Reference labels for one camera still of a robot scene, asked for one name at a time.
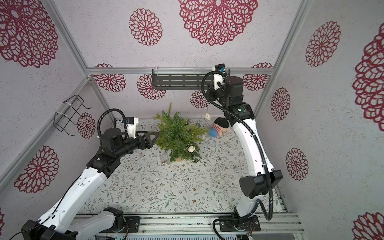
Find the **white ball string lights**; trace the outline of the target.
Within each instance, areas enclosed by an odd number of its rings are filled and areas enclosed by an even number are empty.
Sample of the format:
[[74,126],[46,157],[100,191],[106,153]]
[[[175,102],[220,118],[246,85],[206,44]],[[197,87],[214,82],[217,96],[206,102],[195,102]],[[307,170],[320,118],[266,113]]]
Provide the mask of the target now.
[[209,132],[211,116],[203,113],[199,118],[185,119],[181,131],[181,149],[187,153],[196,154],[198,144],[203,142]]

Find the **small green christmas tree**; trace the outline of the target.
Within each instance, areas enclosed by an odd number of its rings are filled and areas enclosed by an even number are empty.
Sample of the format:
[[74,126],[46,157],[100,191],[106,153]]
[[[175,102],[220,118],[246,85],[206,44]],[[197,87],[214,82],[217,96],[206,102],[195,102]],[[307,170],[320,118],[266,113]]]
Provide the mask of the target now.
[[159,138],[156,145],[164,152],[169,154],[170,162],[177,160],[190,161],[197,163],[202,159],[200,154],[200,146],[198,144],[198,152],[194,154],[187,153],[181,149],[181,131],[185,118],[181,113],[172,113],[172,104],[167,110],[163,110],[160,114],[154,117],[158,121]]

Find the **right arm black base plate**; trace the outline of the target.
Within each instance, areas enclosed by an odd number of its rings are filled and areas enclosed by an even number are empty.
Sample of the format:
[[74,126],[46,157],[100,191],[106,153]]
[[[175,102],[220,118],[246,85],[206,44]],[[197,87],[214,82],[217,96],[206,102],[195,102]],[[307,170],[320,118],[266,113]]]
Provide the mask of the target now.
[[234,220],[229,216],[219,217],[219,226],[221,232],[259,232],[261,225],[259,218],[256,215],[252,215],[246,219]]

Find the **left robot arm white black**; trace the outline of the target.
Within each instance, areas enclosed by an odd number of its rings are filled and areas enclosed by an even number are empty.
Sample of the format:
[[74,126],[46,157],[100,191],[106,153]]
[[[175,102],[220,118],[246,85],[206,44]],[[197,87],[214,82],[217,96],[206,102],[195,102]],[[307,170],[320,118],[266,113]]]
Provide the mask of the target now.
[[100,148],[82,174],[71,184],[64,196],[38,220],[27,221],[21,229],[25,240],[87,240],[96,234],[123,232],[128,228],[124,213],[107,207],[99,214],[73,224],[80,208],[121,164],[121,158],[135,150],[150,149],[158,132],[142,131],[130,137],[119,128],[110,128],[100,135]]

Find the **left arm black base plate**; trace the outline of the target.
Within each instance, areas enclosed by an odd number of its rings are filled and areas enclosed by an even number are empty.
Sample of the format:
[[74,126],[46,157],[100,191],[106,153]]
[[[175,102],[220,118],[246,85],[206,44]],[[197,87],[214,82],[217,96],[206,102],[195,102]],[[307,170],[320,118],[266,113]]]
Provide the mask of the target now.
[[101,231],[100,234],[125,234],[125,233],[137,233],[140,226],[140,217],[128,216],[124,217],[122,227],[111,227],[107,230]]

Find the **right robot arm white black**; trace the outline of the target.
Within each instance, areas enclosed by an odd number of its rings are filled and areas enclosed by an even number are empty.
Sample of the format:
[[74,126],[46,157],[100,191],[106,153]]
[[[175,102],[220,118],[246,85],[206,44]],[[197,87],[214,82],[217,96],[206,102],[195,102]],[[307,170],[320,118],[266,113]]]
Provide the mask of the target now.
[[209,72],[203,79],[209,76],[213,76],[213,82],[206,84],[202,81],[202,94],[210,104],[223,111],[240,140],[248,164],[248,176],[240,178],[244,197],[236,207],[236,219],[247,219],[260,207],[266,220],[270,221],[274,207],[273,189],[283,179],[282,171],[276,170],[266,155],[253,110],[243,100],[243,80],[217,71]]

